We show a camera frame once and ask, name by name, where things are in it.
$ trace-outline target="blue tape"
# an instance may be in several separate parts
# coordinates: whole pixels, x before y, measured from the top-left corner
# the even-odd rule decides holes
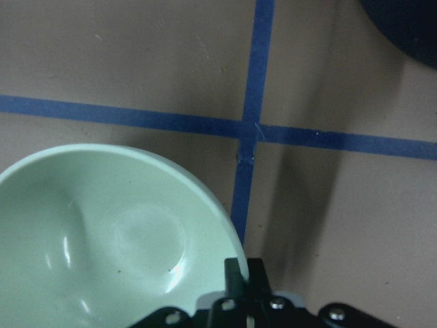
[[[235,120],[15,96],[0,96],[0,111],[230,138],[239,138],[244,131]]]
[[[260,132],[259,119],[266,81],[273,16],[274,0],[257,0],[242,116],[247,130],[240,138],[231,210],[231,219],[242,243],[249,211],[255,149]]]
[[[414,159],[437,160],[437,143],[419,140],[323,132],[284,126],[260,126],[263,139],[275,144],[347,150]]]

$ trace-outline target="bolt head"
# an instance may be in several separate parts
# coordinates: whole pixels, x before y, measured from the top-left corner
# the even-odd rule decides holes
[[[285,307],[285,299],[275,297],[270,301],[270,307],[274,310],[282,310]]]
[[[222,302],[221,309],[223,311],[230,311],[230,310],[235,309],[236,306],[237,306],[237,304],[233,299],[226,299]]]
[[[175,311],[173,313],[168,314],[165,317],[165,323],[167,323],[168,325],[175,325],[180,321],[180,319],[181,319],[180,312]]]
[[[342,321],[346,317],[344,310],[334,307],[329,311],[329,317],[335,321]]]

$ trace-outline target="bowl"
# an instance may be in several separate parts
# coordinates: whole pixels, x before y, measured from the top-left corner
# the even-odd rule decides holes
[[[0,327],[128,327],[225,289],[237,234],[198,179],[161,156],[74,144],[0,175]]]

